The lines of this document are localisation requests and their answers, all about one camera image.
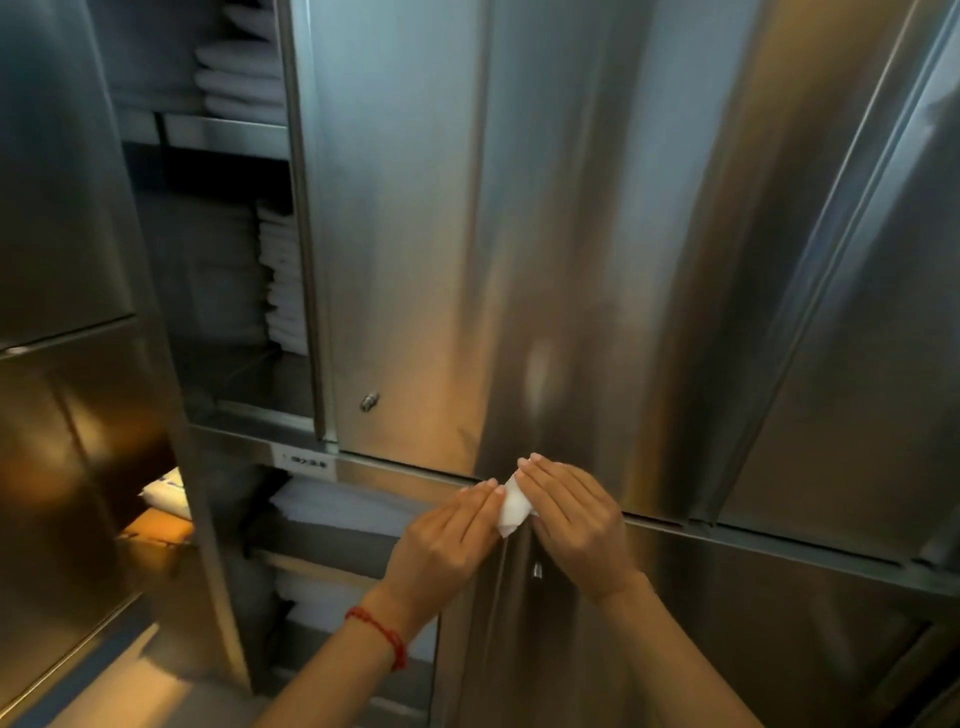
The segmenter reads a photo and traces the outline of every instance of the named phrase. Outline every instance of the finger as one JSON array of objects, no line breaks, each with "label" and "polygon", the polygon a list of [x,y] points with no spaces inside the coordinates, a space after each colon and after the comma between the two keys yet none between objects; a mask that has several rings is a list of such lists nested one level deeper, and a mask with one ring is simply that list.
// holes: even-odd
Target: finger
[{"label": "finger", "polygon": [[488,548],[485,550],[485,546],[490,540],[491,533],[499,535],[496,522],[500,520],[500,506],[503,505],[503,498],[506,496],[507,491],[502,485],[490,491],[480,510],[477,511],[477,515],[470,522],[467,533],[464,534],[462,541],[464,548],[469,554],[479,554],[478,563],[489,552]]},{"label": "finger", "polygon": [[487,496],[495,487],[496,481],[491,479],[477,483],[470,488],[467,494],[457,503],[456,510],[444,527],[444,536],[451,539],[454,544],[460,544],[464,540],[464,534],[467,533],[473,518],[480,511],[484,501],[487,500]]},{"label": "finger", "polygon": [[549,458],[543,457],[538,452],[530,456],[530,460],[542,471],[553,475],[577,499],[577,502],[588,510],[597,508],[597,497],[587,488],[586,485],[577,479],[577,476],[567,470],[560,463],[555,463]]},{"label": "finger", "polygon": [[534,533],[537,534],[537,538],[540,540],[540,544],[546,549],[546,552],[550,554],[551,558],[556,561],[557,556],[555,551],[557,545],[550,536],[550,529],[546,527],[546,523],[544,523],[543,519],[539,516],[532,516],[530,520],[534,528]]},{"label": "finger", "polygon": [[570,521],[567,520],[564,512],[550,494],[544,491],[540,485],[537,484],[536,480],[523,471],[516,471],[516,473],[514,473],[514,480],[519,486],[520,491],[527,496],[527,500],[530,501],[534,510],[540,514],[540,518],[543,520],[546,528],[554,534],[559,535],[564,533],[564,530],[570,525]]},{"label": "finger", "polygon": [[431,511],[427,511],[411,523],[409,527],[416,528],[420,533],[427,536],[429,540],[433,540],[443,532],[444,527],[456,510],[456,506],[457,500],[452,500]]},{"label": "finger", "polygon": [[578,468],[575,465],[570,465],[569,463],[557,463],[557,465],[577,478],[584,488],[589,490],[599,499],[613,500],[613,497],[607,492],[607,489],[600,485],[600,483],[597,482],[597,479],[587,471]]},{"label": "finger", "polygon": [[573,494],[571,494],[566,486],[557,478],[536,463],[527,460],[525,457],[521,457],[516,463],[519,465],[522,473],[532,478],[537,482],[537,485],[550,494],[550,497],[560,506],[560,509],[564,512],[568,521],[573,523],[574,521],[581,520],[585,516],[584,506],[577,501]]}]

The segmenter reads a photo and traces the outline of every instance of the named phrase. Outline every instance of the metal knob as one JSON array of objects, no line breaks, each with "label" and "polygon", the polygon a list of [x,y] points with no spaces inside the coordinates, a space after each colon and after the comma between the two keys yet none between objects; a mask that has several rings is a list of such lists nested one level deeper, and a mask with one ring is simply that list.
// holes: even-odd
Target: metal knob
[{"label": "metal knob", "polygon": [[360,402],[360,410],[363,412],[370,412],[374,407],[376,407],[376,404],[379,401],[380,394],[378,392],[370,392]]}]

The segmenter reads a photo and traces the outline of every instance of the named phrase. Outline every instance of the forearm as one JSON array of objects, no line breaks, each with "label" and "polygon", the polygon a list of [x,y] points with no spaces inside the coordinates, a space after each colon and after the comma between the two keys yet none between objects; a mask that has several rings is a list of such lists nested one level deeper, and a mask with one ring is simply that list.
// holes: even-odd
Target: forearm
[{"label": "forearm", "polygon": [[390,672],[394,657],[374,627],[348,619],[254,728],[349,728]]},{"label": "forearm", "polygon": [[657,597],[646,576],[601,604],[664,728],[762,728]]}]

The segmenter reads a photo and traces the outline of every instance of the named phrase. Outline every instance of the cabinet door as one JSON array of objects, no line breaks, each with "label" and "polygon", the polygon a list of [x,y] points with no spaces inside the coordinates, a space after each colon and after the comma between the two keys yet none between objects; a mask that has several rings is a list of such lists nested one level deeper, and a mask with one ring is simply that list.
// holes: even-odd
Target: cabinet door
[{"label": "cabinet door", "polygon": [[[876,725],[873,690],[933,614],[923,592],[746,548],[640,525],[628,527],[628,544],[768,728]],[[485,564],[476,593],[458,728],[660,725],[621,641],[529,528]]]},{"label": "cabinet door", "polygon": [[304,1],[340,447],[688,518],[912,6]]},{"label": "cabinet door", "polygon": [[83,0],[3,4],[0,106],[0,350],[132,313],[135,217]]},{"label": "cabinet door", "polygon": [[35,364],[0,359],[0,710],[128,595],[104,504]]},{"label": "cabinet door", "polygon": [[949,540],[941,529],[960,502],[960,30],[948,24],[942,41],[722,522],[896,560],[937,561],[925,546]]}]

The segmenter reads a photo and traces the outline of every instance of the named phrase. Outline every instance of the hand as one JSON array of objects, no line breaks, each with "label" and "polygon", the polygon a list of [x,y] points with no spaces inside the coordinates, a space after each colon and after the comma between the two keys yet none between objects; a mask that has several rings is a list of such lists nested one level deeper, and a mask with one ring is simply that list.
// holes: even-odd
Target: hand
[{"label": "hand", "polygon": [[537,537],[594,603],[619,594],[638,576],[616,501],[592,475],[536,453],[517,461],[516,484],[540,517]]},{"label": "hand", "polygon": [[503,486],[487,480],[424,513],[394,546],[387,573],[361,602],[406,643],[470,580],[500,540]]}]

